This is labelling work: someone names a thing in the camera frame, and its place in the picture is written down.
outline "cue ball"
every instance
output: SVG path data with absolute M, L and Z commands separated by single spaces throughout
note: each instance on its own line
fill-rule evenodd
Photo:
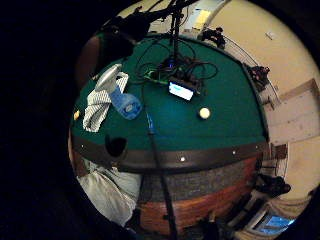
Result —
M 207 119 L 210 117 L 210 110 L 208 108 L 201 108 L 199 111 L 199 116 L 202 119 Z

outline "light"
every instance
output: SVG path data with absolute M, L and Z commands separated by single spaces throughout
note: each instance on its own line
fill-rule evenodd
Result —
M 188 101 L 193 96 L 193 91 L 172 82 L 169 83 L 169 92 Z

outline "white towel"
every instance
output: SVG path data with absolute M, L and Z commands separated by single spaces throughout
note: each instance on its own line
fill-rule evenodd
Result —
M 121 92 L 128 82 L 128 74 L 120 72 L 117 77 L 117 84 Z M 84 112 L 83 129 L 88 132 L 98 132 L 101 122 L 106 118 L 111 100 L 106 90 L 96 92 L 93 90 L 87 97 L 88 106 Z

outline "water bottle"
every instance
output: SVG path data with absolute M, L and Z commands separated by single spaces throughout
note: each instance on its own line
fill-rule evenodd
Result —
M 117 112 L 125 119 L 132 120 L 141 112 L 139 99 L 132 94 L 121 93 L 118 85 L 112 93 L 109 93 L 109 97 Z

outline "wire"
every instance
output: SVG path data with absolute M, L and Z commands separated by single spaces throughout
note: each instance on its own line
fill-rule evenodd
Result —
M 171 237 L 170 239 L 177 240 L 178 239 L 178 231 L 177 231 L 177 226 L 176 226 L 176 222 L 175 222 L 174 210 L 173 210 L 173 206 L 172 206 L 172 199 L 171 199 L 171 195 L 170 195 L 170 192 L 168 189 L 166 176 L 165 176 L 165 173 L 164 173 L 162 166 L 161 166 L 160 154 L 158 152 L 157 145 L 156 145 L 156 142 L 154 139 L 155 131 L 154 131 L 153 120 L 147 111 L 147 104 L 145 102 L 145 96 L 144 96 L 144 86 L 145 86 L 145 84 L 143 84 L 141 87 L 141 95 L 142 95 L 143 109 L 146 113 L 147 122 L 148 122 L 148 136 L 149 136 L 149 140 L 151 143 L 153 160 L 155 162 L 157 173 L 160 177 L 160 183 L 161 183 L 162 190 L 163 190 L 164 200 L 165 200 L 166 209 L 167 209 L 167 216 L 168 216 L 168 221 L 169 221 L 169 227 L 170 227 L 170 237 Z
M 163 0 L 158 0 L 155 4 L 153 4 L 148 10 L 147 12 L 150 12 L 155 6 L 157 6 L 159 3 L 163 2 Z
M 192 64 L 192 66 L 188 67 L 188 69 L 186 70 L 186 75 L 189 75 L 188 77 L 190 77 L 195 68 L 197 68 L 198 66 L 202 66 L 203 67 L 204 65 L 212 66 L 215 69 L 215 71 L 211 76 L 198 78 L 199 80 L 206 80 L 206 79 L 214 78 L 218 74 L 219 70 L 218 70 L 218 67 L 215 64 L 209 63 L 209 62 L 195 62 L 194 64 Z
M 196 51 L 191 47 L 191 45 L 181 39 L 178 39 L 178 41 L 186 45 L 192 51 L 193 59 L 196 59 Z

